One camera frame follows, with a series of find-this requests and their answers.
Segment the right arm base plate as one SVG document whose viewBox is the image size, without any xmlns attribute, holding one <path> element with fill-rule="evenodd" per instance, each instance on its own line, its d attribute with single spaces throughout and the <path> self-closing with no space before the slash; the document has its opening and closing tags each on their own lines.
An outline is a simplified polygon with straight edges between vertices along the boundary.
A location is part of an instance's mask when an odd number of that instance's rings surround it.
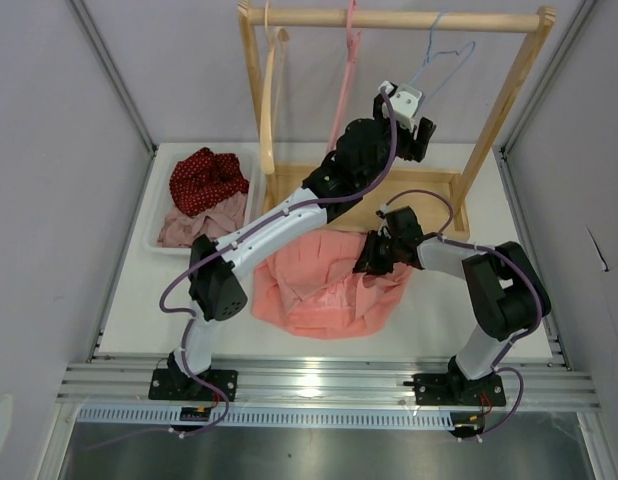
<svg viewBox="0 0 618 480">
<path fill-rule="evenodd" d="M 502 379 L 496 374 L 479 380 L 466 380 L 461 375 L 449 373 L 417 373 L 402 385 L 413 391 L 416 404 L 420 406 L 506 405 Z"/>
</svg>

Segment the salmon pink skirt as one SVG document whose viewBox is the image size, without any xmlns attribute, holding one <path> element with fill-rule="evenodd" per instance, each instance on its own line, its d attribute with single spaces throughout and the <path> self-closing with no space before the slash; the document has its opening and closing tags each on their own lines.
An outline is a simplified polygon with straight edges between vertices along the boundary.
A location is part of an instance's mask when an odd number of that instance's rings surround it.
<svg viewBox="0 0 618 480">
<path fill-rule="evenodd" d="M 365 236 L 314 230 L 261 262 L 253 272 L 251 313 L 292 335 L 338 340 L 382 330 L 413 273 L 355 273 Z"/>
</svg>

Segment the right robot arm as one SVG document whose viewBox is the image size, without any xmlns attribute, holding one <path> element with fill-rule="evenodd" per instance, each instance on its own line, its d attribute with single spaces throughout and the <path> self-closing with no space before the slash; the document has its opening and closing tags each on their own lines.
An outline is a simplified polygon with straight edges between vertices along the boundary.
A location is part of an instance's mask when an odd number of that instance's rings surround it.
<svg viewBox="0 0 618 480">
<path fill-rule="evenodd" d="M 398 264 L 436 271 L 465 282 L 477 326 L 444 375 L 420 374 L 413 387 L 467 405 L 491 393 L 496 367 L 513 345 L 539 327 L 551 310 L 545 287 L 516 242 L 471 245 L 441 233 L 425 234 L 409 207 L 376 212 L 378 229 L 367 233 L 355 273 L 388 275 Z"/>
</svg>

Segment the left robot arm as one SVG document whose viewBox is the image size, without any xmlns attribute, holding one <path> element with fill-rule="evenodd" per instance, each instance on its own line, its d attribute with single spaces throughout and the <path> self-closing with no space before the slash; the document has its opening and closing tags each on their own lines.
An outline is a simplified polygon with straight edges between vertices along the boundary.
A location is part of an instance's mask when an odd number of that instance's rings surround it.
<svg viewBox="0 0 618 480">
<path fill-rule="evenodd" d="M 396 158 L 424 159 L 435 124 L 418 118 L 424 95 L 407 85 L 380 87 L 373 115 L 350 122 L 320 165 L 285 200 L 247 226 L 215 241 L 202 236 L 191 249 L 187 270 L 165 289 L 189 283 L 190 319 L 167 359 L 171 388 L 186 400 L 209 383 L 211 340 L 216 326 L 247 303 L 240 283 L 261 261 L 360 203 L 388 175 Z"/>
</svg>

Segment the light blue wire hanger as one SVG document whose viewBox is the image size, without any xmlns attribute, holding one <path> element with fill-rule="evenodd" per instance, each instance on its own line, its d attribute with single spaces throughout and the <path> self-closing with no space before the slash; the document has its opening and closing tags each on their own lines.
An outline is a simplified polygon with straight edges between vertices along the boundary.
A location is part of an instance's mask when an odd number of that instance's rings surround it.
<svg viewBox="0 0 618 480">
<path fill-rule="evenodd" d="M 454 76 L 459 72 L 459 70 L 467 63 L 467 61 L 474 54 L 476 49 L 476 42 L 474 40 L 468 41 L 462 47 L 451 49 L 451 50 L 436 50 L 433 51 L 435 34 L 438 31 L 438 26 L 441 20 L 449 13 L 448 10 L 443 10 L 440 12 L 435 20 L 433 21 L 431 27 L 428 30 L 428 41 L 427 47 L 425 50 L 425 54 L 423 56 L 423 60 L 421 65 L 412 79 L 408 82 L 409 86 L 415 86 L 421 77 L 424 75 L 427 68 L 432 65 L 436 59 L 439 57 L 456 57 L 458 58 L 458 62 L 453 68 L 453 70 L 443 79 L 438 85 L 429 93 L 424 93 L 424 99 L 420 102 L 420 109 L 424 110 L 427 106 L 435 99 L 435 97 L 445 89 L 445 87 L 449 84 L 449 82 L 454 78 Z"/>
</svg>

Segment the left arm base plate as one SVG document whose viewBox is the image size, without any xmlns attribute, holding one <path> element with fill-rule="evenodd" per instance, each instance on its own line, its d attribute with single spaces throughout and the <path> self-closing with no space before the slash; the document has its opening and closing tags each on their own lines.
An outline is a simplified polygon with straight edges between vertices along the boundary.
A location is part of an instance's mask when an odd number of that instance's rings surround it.
<svg viewBox="0 0 618 480">
<path fill-rule="evenodd" d="M 236 370 L 209 370 L 202 379 L 220 390 L 230 402 L 235 400 L 238 386 Z M 165 401 L 211 402 L 222 397 L 209 387 L 201 385 L 179 371 L 167 368 L 155 369 L 152 373 L 148 398 Z"/>
</svg>

